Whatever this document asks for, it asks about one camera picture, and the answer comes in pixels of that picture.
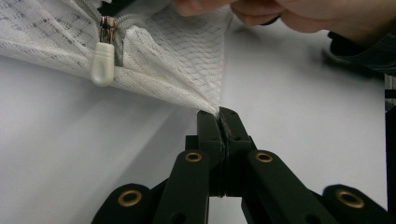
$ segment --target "zipper pull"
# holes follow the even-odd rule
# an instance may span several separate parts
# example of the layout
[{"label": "zipper pull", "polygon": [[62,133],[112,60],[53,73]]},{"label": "zipper pull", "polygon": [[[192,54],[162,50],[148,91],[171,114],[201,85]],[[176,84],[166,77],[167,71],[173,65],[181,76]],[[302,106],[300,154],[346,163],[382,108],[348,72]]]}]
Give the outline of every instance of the zipper pull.
[{"label": "zipper pull", "polygon": [[96,43],[91,67],[91,81],[100,87],[111,84],[114,79],[114,32],[116,20],[109,16],[100,21],[100,42]]}]

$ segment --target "white table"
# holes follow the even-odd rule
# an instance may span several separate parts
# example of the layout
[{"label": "white table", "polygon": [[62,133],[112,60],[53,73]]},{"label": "white table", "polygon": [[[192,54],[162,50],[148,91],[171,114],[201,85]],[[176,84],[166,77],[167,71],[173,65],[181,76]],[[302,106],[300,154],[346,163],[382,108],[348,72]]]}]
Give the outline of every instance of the white table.
[{"label": "white table", "polygon": [[[382,80],[325,63],[329,43],[235,21],[221,104],[309,189],[344,184],[386,206]],[[195,128],[181,106],[0,57],[0,223],[90,223],[113,189],[168,177]],[[240,199],[211,199],[209,223],[246,223]]]}]

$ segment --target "sleeve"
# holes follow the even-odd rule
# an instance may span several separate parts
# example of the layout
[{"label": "sleeve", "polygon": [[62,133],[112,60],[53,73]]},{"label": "sleeve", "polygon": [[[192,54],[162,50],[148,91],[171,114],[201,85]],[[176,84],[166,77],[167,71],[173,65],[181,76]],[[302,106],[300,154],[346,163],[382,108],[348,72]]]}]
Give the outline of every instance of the sleeve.
[{"label": "sleeve", "polygon": [[330,50],[337,58],[396,77],[396,28],[368,49],[333,32],[329,32],[329,38]]}]

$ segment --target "human hand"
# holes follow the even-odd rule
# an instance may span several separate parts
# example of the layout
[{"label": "human hand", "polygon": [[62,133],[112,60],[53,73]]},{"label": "human hand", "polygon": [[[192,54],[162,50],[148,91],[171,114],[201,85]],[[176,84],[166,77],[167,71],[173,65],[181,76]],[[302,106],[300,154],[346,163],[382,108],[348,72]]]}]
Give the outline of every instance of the human hand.
[{"label": "human hand", "polygon": [[374,44],[396,25],[394,0],[176,0],[181,15],[191,16],[231,4],[247,25],[275,17],[302,32],[333,31],[363,47]]}]

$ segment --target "white mesh bag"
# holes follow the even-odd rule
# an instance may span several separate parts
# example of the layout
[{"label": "white mesh bag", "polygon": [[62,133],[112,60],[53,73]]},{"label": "white mesh bag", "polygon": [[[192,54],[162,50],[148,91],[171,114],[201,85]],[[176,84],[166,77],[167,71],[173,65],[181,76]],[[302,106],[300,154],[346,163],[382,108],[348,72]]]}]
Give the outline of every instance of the white mesh bag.
[{"label": "white mesh bag", "polygon": [[[102,19],[92,2],[0,0],[0,54],[91,78]],[[227,8],[185,18],[169,0],[137,2],[115,19],[110,85],[216,114],[231,17]]]}]

